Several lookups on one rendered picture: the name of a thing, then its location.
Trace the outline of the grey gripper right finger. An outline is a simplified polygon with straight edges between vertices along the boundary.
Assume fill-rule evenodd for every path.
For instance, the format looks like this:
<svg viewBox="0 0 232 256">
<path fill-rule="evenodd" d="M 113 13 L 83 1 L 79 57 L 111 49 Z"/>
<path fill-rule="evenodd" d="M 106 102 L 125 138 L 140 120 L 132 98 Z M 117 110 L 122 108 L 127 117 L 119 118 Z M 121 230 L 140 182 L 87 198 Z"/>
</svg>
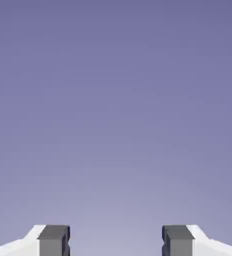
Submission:
<svg viewBox="0 0 232 256">
<path fill-rule="evenodd" d="M 232 246 L 210 239 L 196 224 L 163 225 L 161 256 L 232 256 Z"/>
</svg>

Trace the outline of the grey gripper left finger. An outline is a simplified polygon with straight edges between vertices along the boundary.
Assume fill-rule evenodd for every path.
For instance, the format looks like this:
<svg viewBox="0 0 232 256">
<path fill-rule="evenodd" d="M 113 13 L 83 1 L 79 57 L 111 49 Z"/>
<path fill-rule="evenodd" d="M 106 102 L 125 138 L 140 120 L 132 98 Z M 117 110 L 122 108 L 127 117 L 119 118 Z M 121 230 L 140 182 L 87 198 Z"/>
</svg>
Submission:
<svg viewBox="0 0 232 256">
<path fill-rule="evenodd" d="M 0 246 L 0 256 L 71 256 L 71 228 L 65 224 L 36 224 L 21 239 Z"/>
</svg>

